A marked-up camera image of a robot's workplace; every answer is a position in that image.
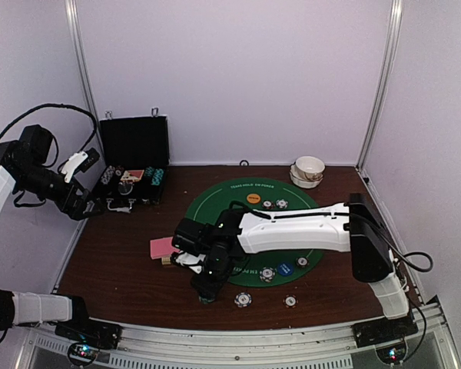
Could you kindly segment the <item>dark blue chip stack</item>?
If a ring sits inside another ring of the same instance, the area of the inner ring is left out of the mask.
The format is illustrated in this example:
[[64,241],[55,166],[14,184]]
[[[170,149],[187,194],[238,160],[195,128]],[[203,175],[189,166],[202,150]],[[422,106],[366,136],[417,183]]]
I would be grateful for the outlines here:
[[202,303],[202,304],[211,304],[215,301],[214,298],[208,298],[208,297],[204,297],[204,296],[200,296],[199,297],[199,301]]

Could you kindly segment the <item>pink backed card deck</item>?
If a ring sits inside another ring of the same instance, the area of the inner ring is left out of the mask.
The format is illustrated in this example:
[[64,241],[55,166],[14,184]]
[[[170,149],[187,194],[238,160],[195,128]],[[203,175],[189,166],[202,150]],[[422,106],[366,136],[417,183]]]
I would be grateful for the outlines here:
[[172,246],[172,237],[150,240],[150,256],[152,260],[170,257],[178,249]]

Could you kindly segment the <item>orange round blind button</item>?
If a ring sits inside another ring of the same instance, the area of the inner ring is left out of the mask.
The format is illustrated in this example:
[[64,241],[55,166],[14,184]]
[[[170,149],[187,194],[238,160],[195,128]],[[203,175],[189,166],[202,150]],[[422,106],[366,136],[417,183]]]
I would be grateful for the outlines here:
[[261,196],[259,194],[249,194],[246,199],[250,204],[259,204],[261,202]]

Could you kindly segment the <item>blue chip stack mat bottom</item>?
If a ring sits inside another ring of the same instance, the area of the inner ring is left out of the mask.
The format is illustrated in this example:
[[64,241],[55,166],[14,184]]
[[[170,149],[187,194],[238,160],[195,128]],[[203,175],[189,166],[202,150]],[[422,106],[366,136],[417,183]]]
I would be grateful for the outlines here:
[[273,268],[262,268],[259,272],[259,278],[262,282],[270,283],[275,278],[276,271]]

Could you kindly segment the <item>blue round blind button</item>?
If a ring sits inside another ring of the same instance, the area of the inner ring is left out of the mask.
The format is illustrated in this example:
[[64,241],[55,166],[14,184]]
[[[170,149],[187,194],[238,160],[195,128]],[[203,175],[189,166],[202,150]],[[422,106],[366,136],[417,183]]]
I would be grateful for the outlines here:
[[291,276],[294,273],[294,266],[287,262],[282,262],[277,266],[277,273],[283,277]]

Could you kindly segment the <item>brown red chip stack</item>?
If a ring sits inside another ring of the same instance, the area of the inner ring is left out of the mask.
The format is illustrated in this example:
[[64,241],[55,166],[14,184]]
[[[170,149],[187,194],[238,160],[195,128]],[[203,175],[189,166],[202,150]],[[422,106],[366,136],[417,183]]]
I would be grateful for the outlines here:
[[297,298],[294,295],[287,295],[284,298],[284,304],[288,308],[295,308],[297,306]]

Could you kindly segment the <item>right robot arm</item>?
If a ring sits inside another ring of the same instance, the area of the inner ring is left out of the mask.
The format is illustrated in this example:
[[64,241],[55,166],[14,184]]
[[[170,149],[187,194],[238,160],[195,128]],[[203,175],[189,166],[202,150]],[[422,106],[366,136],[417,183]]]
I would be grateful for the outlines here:
[[408,326],[410,303],[396,270],[395,255],[380,221],[361,194],[346,203],[285,211],[259,211],[232,201],[213,224],[183,218],[172,239],[171,263],[193,271],[200,298],[214,301],[234,265],[268,251],[348,252],[353,277],[372,289],[383,309],[378,331],[392,340]]

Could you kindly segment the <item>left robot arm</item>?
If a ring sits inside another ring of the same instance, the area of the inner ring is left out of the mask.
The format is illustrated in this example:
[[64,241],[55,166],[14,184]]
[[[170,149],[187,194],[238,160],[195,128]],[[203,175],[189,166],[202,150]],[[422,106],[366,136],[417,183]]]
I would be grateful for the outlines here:
[[[100,158],[95,148],[81,149],[71,155],[59,171],[50,169],[46,161],[55,141],[53,134],[40,125],[30,125],[20,138],[0,143],[0,241],[16,241],[26,230],[24,221],[5,235],[5,226],[18,220],[12,208],[24,208],[32,214],[32,204],[22,203],[25,194],[36,196],[37,205],[50,201],[74,221],[101,214],[102,203],[77,179]],[[0,284],[0,331],[21,325],[64,323],[78,341],[95,335],[95,324],[88,315],[82,298],[61,294],[8,291]]]

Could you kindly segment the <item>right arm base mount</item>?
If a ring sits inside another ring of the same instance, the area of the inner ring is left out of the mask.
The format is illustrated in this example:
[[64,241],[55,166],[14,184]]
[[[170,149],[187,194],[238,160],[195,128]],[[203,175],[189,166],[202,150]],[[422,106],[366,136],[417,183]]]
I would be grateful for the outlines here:
[[411,317],[402,317],[393,320],[383,317],[372,321],[356,323],[352,326],[352,330],[357,347],[367,347],[416,334],[418,326]]

